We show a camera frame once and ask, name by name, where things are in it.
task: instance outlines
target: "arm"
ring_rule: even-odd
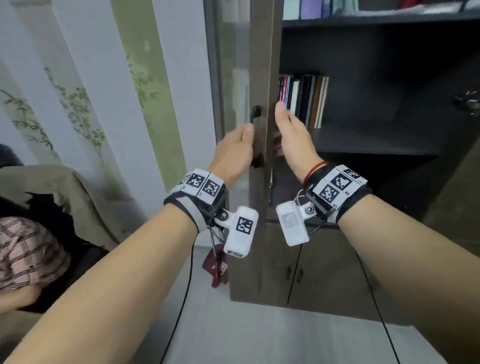
[[[41,292],[42,289],[36,284],[0,292],[0,314],[35,303]]]
[[[300,181],[318,162],[304,124],[276,108],[282,153]],[[447,359],[480,357],[480,259],[368,195],[338,222],[350,243],[416,327]]]
[[[209,170],[228,187],[252,160],[253,127],[226,135]],[[197,236],[167,205],[73,284],[6,364],[126,363],[168,295]]]

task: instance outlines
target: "plaid shirt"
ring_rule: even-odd
[[[69,265],[70,254],[44,226],[26,218],[0,218],[0,291],[45,286]]]

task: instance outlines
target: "forearm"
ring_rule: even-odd
[[[480,259],[372,195],[339,226],[440,352],[480,351]]]
[[[165,206],[71,286],[6,363],[128,362],[196,235],[188,216]]]
[[[0,314],[35,303],[40,292],[41,288],[36,285],[0,292]]]

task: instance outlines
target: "red object on shelf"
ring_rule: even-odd
[[[399,9],[407,9],[421,4],[421,0],[400,0]]]
[[[215,254],[210,249],[206,256],[202,268],[213,276],[212,287],[217,288],[220,283],[228,283],[228,264],[227,255],[223,251],[224,244],[215,245]]]

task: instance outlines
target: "purple book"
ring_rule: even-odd
[[[322,17],[322,0],[301,0],[300,19],[316,19]]]

